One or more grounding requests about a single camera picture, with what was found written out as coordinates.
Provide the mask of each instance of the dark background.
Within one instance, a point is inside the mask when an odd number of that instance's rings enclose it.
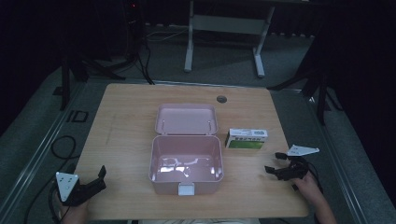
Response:
[[[109,59],[112,52],[119,53],[117,40],[104,30],[112,15],[101,11],[99,3],[104,1],[0,2],[0,133],[48,74],[61,65],[68,51],[65,43],[93,59]],[[330,71],[330,86],[395,204],[396,4],[391,0],[356,4],[345,0],[324,7],[322,3],[277,4],[270,33],[316,37],[304,61]],[[151,25],[188,23],[188,1],[148,0],[143,6]],[[220,14],[246,15],[244,7],[222,8]],[[261,9],[249,15],[262,17]],[[200,10],[207,10],[205,3],[196,9]],[[114,9],[114,18],[120,18],[121,13]]]

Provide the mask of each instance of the small cardboard box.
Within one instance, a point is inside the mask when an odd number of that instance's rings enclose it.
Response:
[[[225,140],[229,148],[260,149],[267,140],[268,133],[264,129],[230,129]]]

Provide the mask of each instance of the container latch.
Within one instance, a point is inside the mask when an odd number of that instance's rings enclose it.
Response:
[[[195,194],[195,185],[194,183],[179,183],[178,184],[178,195],[179,196],[188,196]]]

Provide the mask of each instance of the container lid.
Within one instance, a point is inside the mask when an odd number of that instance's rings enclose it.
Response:
[[[155,131],[173,135],[215,134],[218,131],[215,107],[203,104],[160,105]]]

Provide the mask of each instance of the black cable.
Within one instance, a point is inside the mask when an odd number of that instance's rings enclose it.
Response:
[[[149,59],[151,57],[151,50],[149,49],[149,45],[147,43],[147,39],[146,39],[146,50],[148,51],[148,60],[146,61],[146,66],[145,66],[145,72],[146,72],[146,76],[148,76],[148,79],[150,80],[152,85],[155,85],[155,83],[152,81],[151,77],[149,77]]]
[[[137,54],[137,59],[138,59],[138,61],[139,61],[139,63],[140,63],[140,66],[141,66],[141,68],[142,68],[142,70],[140,70],[140,71],[142,72],[143,77],[146,79],[146,81],[148,82],[148,84],[150,84],[150,85],[155,85],[155,83],[154,83],[154,82],[151,80],[151,78],[149,77],[147,67],[145,67],[145,65],[143,65],[143,63],[142,63],[142,59],[140,58],[140,54]]]
[[[50,213],[52,214],[52,220],[56,224],[62,223],[62,220],[64,220],[64,217],[66,217],[66,214],[69,212],[70,206],[67,208],[66,212],[63,214],[61,218],[58,218],[58,215],[55,212],[55,209],[53,208],[53,200],[52,200],[52,195],[54,194],[55,190],[57,189],[58,185],[56,182],[52,184],[51,189],[49,190],[49,210]]]
[[[107,68],[107,69],[110,69],[110,70],[112,70],[112,71],[115,71],[115,70],[117,70],[117,69],[120,69],[120,68],[123,68],[123,67],[127,66],[127,65],[130,64],[130,63],[135,63],[135,61],[136,61],[136,58],[133,58],[133,59],[126,59],[126,61],[124,61],[124,62],[122,62],[122,63],[112,64],[112,65],[106,66],[106,68]]]
[[[55,143],[57,143],[59,140],[64,139],[64,138],[69,138],[69,139],[71,139],[71,140],[73,141],[73,146],[72,146],[71,151],[70,151],[70,153],[69,153],[69,155],[68,155],[67,157],[59,156],[59,155],[55,152],[55,150],[54,150],[54,145],[55,145]],[[56,138],[56,139],[51,143],[50,149],[51,149],[52,154],[53,154],[56,158],[59,158],[59,159],[64,160],[64,163],[62,163],[62,165],[61,165],[61,166],[59,167],[59,169],[58,169],[59,171],[62,170],[62,169],[64,168],[64,166],[68,163],[69,160],[79,158],[79,156],[74,156],[74,157],[73,157],[73,154],[74,154],[74,152],[75,152],[75,150],[76,150],[76,146],[77,146],[77,144],[76,144],[76,139],[75,139],[74,137],[70,136],[70,135],[64,135],[64,136],[58,137],[58,138]],[[30,204],[29,204],[29,206],[28,206],[28,208],[27,208],[27,210],[26,210],[26,212],[25,212],[25,216],[24,216],[24,220],[23,220],[23,223],[24,223],[24,224],[27,224],[27,222],[28,222],[29,214],[30,214],[30,211],[31,211],[31,209],[32,209],[32,207],[33,207],[33,204],[35,203],[35,201],[37,200],[37,198],[40,196],[40,194],[43,192],[43,190],[44,190],[45,187],[48,185],[48,183],[49,183],[50,181],[52,181],[52,180],[53,180],[53,177],[51,177],[49,180],[47,180],[46,183],[41,187],[41,189],[40,189],[40,190],[38,191],[38,193],[35,195],[35,197],[33,198],[33,200],[30,202]]]
[[[120,70],[120,71],[117,71],[116,74],[123,73],[123,72],[125,72],[126,70],[131,69],[131,68],[134,67],[134,66],[136,66],[136,62],[134,62],[133,64],[129,65],[128,67],[126,67],[126,68],[124,68],[124,69],[122,69],[122,70]]]
[[[309,169],[309,171],[311,172],[311,174],[314,176],[314,178],[317,180],[317,184],[318,184],[318,187],[319,187],[319,189],[320,189],[320,192],[323,193],[323,187],[322,187],[321,184],[320,184],[319,173],[318,173],[317,167],[315,167],[315,165],[314,165],[313,163],[309,162],[309,163],[308,163],[308,169]]]

